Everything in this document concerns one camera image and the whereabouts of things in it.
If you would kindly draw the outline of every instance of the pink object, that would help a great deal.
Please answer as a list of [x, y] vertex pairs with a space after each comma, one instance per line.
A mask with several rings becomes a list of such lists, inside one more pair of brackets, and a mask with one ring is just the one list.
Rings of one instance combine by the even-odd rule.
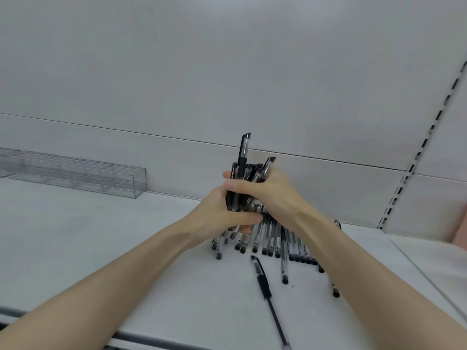
[[461, 247], [467, 251], [467, 206], [464, 210], [464, 217], [460, 223], [459, 229], [454, 236], [452, 244]]

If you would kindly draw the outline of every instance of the hand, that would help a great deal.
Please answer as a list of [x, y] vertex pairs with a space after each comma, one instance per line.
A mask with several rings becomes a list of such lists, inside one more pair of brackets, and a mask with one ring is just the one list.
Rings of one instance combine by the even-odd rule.
[[[230, 171], [225, 171], [224, 178], [230, 177]], [[224, 187], [235, 193], [248, 194], [260, 200], [268, 212], [279, 223], [288, 229], [295, 230], [295, 217], [304, 208], [313, 209], [295, 188], [287, 177], [276, 167], [273, 167], [268, 179], [263, 183], [247, 182], [243, 179], [227, 179]]]
[[187, 226], [193, 234], [193, 245], [197, 246], [206, 239], [218, 237], [233, 226], [242, 226], [241, 233], [250, 233], [250, 225], [260, 223], [262, 216], [254, 212], [232, 212], [225, 205], [227, 189], [214, 188], [195, 209], [179, 222]]

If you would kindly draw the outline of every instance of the clear acrylic pen holder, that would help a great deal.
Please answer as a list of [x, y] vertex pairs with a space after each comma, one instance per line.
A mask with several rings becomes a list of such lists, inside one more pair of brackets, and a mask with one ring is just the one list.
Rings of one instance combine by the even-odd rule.
[[0, 168], [13, 165], [11, 179], [137, 198], [146, 191], [146, 169], [41, 152], [0, 151]]

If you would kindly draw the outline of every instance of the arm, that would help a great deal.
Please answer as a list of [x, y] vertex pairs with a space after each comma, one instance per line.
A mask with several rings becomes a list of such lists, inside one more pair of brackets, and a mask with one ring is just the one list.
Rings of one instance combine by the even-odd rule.
[[0, 349], [101, 350], [181, 253], [228, 227], [261, 220], [258, 214], [227, 211], [225, 192], [215, 188], [182, 220], [6, 327]]
[[465, 348], [467, 331], [461, 325], [309, 205], [279, 170], [264, 183], [227, 180], [224, 185], [256, 196], [304, 241], [382, 347]]

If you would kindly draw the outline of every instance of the forearm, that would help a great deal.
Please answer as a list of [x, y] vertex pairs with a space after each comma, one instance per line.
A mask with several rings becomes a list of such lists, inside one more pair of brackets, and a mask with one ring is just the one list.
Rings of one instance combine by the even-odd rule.
[[100, 350], [155, 279], [190, 244], [174, 223], [0, 333], [0, 348]]
[[312, 207], [295, 224], [296, 233], [380, 345], [424, 350], [465, 346], [465, 329]]

